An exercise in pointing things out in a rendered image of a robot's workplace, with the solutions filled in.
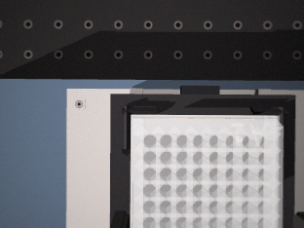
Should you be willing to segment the grey perforated base plate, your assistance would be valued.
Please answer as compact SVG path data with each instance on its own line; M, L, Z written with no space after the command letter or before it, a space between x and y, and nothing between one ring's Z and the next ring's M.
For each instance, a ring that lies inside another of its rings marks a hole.
M304 81L304 0L0 0L0 79Z

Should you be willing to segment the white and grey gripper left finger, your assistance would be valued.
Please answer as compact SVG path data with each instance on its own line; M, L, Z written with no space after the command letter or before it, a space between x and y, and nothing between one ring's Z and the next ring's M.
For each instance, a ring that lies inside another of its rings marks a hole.
M116 210L110 228L130 228L130 214L125 210Z

